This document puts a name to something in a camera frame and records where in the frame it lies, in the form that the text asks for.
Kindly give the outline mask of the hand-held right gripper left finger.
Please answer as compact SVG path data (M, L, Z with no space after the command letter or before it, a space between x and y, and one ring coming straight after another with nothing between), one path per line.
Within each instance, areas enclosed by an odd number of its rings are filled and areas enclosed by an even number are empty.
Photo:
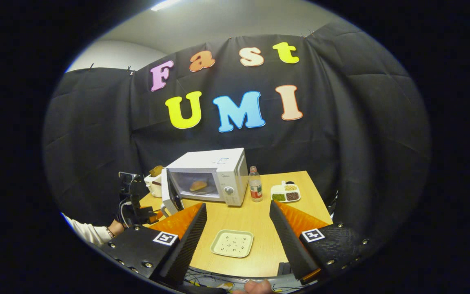
M133 275L181 286L206 222L206 204L199 202L149 227L134 225L100 250Z

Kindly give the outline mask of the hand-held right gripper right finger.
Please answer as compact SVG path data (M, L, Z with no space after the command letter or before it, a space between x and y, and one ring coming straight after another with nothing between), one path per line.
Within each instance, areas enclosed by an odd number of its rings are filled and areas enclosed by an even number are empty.
M343 275L382 246L382 231L337 219L328 223L287 202L272 200L269 217L295 279L302 284Z

